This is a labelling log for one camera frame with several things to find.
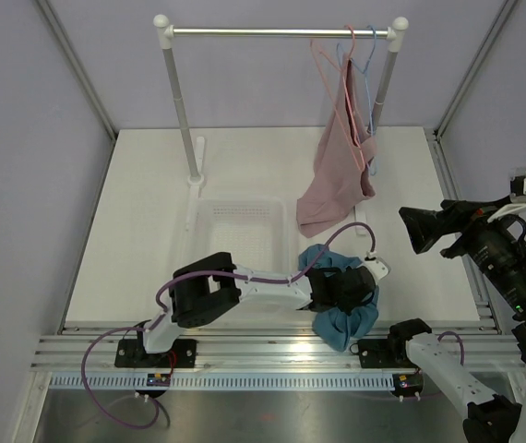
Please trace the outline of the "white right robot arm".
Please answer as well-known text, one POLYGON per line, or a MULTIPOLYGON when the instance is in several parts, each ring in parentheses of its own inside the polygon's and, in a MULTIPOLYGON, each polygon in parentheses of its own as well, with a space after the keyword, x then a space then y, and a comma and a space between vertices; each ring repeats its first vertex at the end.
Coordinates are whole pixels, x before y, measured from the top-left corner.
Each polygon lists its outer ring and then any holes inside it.
MULTIPOLYGON (((456 234, 456 241, 440 254, 444 258, 468 256, 514 312, 512 330, 525 364, 526 378, 526 242, 514 237, 509 226, 518 223, 521 205, 509 198, 490 202, 445 200, 440 210, 402 207, 399 214, 413 251, 428 251, 441 237, 456 234)), ((526 442, 526 391, 522 402, 512 402, 477 380, 459 360, 442 348, 432 330, 419 318, 392 326, 387 355, 395 365, 418 366, 454 405, 470 442, 526 442)))

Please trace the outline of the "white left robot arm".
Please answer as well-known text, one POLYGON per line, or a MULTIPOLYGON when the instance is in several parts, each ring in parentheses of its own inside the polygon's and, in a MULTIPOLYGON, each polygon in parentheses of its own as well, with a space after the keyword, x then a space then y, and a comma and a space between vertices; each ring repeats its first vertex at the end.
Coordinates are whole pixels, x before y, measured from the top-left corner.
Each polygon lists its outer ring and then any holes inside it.
POLYGON ((374 253, 339 267, 312 260, 294 275, 254 271, 234 264, 228 252, 216 253, 174 273, 157 293, 160 314, 135 326, 135 337, 118 342, 114 364, 191 368, 197 346, 184 333, 240 311, 311 311, 315 334, 332 350, 344 352, 350 341, 373 328, 378 284, 388 275, 388 265, 374 253))

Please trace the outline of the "blue tank top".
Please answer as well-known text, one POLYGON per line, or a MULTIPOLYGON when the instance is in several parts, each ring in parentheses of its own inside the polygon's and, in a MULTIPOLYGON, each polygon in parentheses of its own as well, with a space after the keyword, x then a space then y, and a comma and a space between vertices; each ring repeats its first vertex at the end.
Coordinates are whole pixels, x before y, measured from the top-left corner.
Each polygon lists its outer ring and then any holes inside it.
MULTIPOLYGON (((346 257, 328 250, 314 264, 314 269, 336 268, 345 271, 348 268, 359 268, 363 261, 358 257, 346 257)), ((350 340, 360 340, 375 325, 378 318, 377 302, 379 288, 367 297, 368 303, 356 307, 351 314, 340 311, 337 307, 317 313, 312 323, 315 334, 331 349, 345 352, 350 340)))

